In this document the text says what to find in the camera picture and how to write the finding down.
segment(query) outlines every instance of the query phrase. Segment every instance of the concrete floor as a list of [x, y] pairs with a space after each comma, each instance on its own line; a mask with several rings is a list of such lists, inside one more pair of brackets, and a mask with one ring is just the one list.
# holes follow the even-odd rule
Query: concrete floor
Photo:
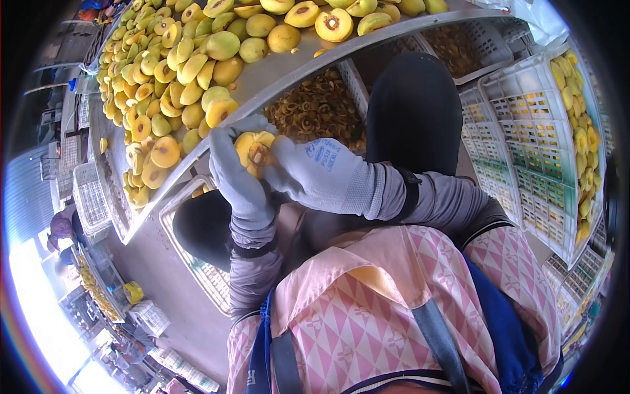
[[181, 261], [162, 228], [158, 207], [127, 246], [111, 231], [108, 237], [114, 264], [125, 281], [136, 281], [147, 298], [171, 320], [157, 343], [170, 347], [199, 371], [225, 386], [227, 335], [231, 322]]

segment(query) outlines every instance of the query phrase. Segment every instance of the pink and white diamond pattern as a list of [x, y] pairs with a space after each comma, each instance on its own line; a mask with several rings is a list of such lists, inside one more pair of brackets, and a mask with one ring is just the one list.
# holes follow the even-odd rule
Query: pink and white diamond pattern
[[[389, 238], [383, 239], [395, 239], [395, 231], [399, 230], [392, 228]], [[463, 356], [467, 374], [486, 393], [500, 393], [492, 341], [466, 261], [448, 237], [435, 229], [408, 226], [403, 233], [413, 253], [409, 253], [408, 261], [395, 264], [420, 266], [417, 272], [424, 278], [418, 282], [425, 283], [426, 289], [417, 289], [418, 293], [428, 291], [433, 296]], [[371, 248], [375, 247], [374, 240], [370, 238]], [[351, 249], [359, 250], [361, 242], [354, 244], [358, 248]], [[492, 230], [473, 240], [466, 252], [471, 262], [514, 300], [517, 313], [535, 330], [541, 364], [547, 374], [559, 356], [555, 300], [522, 233], [513, 228]], [[371, 263], [385, 271], [395, 268], [391, 262]], [[321, 280], [308, 276], [306, 279]], [[411, 311], [350, 274], [341, 274], [315, 301], [293, 316], [288, 327], [294, 336], [295, 356], [306, 393], [339, 393], [386, 373], [439, 369]], [[252, 316], [232, 328], [228, 393], [245, 392], [259, 321], [259, 316]]]
[[512, 299], [518, 315], [534, 330], [542, 370], [547, 376], [560, 357], [556, 297], [525, 235], [514, 227], [496, 228], [475, 238], [465, 252]]
[[247, 385], [249, 358], [260, 324], [260, 315], [250, 316], [236, 323], [227, 338], [227, 359], [230, 375], [227, 377], [228, 393], [244, 393]]

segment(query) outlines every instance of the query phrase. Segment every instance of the gray work glove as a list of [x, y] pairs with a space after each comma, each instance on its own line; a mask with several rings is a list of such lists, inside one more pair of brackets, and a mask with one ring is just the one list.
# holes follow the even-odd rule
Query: gray work glove
[[381, 209], [385, 169], [370, 164], [332, 138], [294, 144], [279, 136], [272, 152], [280, 166], [265, 168], [265, 180], [300, 204], [320, 211], [375, 219]]
[[276, 134], [275, 126], [264, 116], [254, 115], [215, 127], [208, 134], [210, 173], [221, 195], [232, 206], [232, 224], [243, 230], [264, 229], [274, 217], [262, 185], [241, 165], [234, 148], [234, 140], [242, 133], [263, 130]]

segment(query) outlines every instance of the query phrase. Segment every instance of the gray sleeve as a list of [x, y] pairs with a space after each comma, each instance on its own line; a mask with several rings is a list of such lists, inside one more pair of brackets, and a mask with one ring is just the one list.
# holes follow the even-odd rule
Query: gray sleeve
[[[418, 204], [403, 224], [422, 224], [437, 228], [461, 245], [485, 226], [505, 221], [505, 211], [498, 201], [472, 182], [437, 172], [416, 174], [421, 180]], [[406, 187], [403, 176], [386, 167], [386, 183], [378, 219], [391, 220], [403, 208]]]
[[[241, 248], [261, 248], [273, 240], [275, 224], [259, 231], [246, 231], [230, 224], [232, 239]], [[244, 258], [232, 251], [230, 265], [230, 310], [232, 321], [258, 309], [275, 285], [282, 266], [282, 254], [276, 248], [256, 257]]]

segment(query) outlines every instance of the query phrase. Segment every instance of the person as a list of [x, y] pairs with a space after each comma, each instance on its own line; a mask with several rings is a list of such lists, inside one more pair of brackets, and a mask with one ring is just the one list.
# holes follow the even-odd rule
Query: person
[[166, 391], [167, 394], [204, 394], [203, 391], [191, 385], [190, 382], [180, 375], [176, 375], [170, 382], [168, 382], [168, 385], [166, 385]]
[[128, 3], [128, 1], [122, 1], [123, 4], [119, 6], [121, 1], [122, 0], [83, 0], [79, 5], [79, 19], [94, 21], [99, 17], [100, 11], [103, 12], [106, 19], [111, 18]]
[[72, 254], [72, 250], [68, 247], [59, 254], [59, 259], [55, 262], [55, 273], [57, 276], [74, 281], [79, 277], [79, 273], [76, 270], [70, 270], [73, 266], [74, 255]]
[[[259, 182], [233, 142], [275, 128], [255, 115], [212, 130], [218, 191], [182, 204], [174, 230], [230, 271], [228, 393], [551, 387], [554, 294], [498, 201], [455, 175], [461, 128], [446, 67], [406, 53], [374, 84], [365, 161], [334, 139], [278, 136]], [[268, 186], [302, 210], [278, 209]], [[205, 246], [185, 239], [193, 208]]]
[[50, 233], [48, 234], [47, 248], [49, 252], [59, 251], [59, 240], [64, 238], [75, 238], [78, 242], [86, 245], [83, 235], [83, 227], [76, 205], [69, 204], [63, 211], [57, 212], [50, 220]]
[[156, 345], [142, 327], [135, 327], [130, 323], [122, 323], [121, 326], [127, 333], [132, 334], [134, 339], [125, 341], [124, 344], [112, 342], [110, 349], [116, 353], [115, 364], [127, 369], [129, 364], [140, 364]]

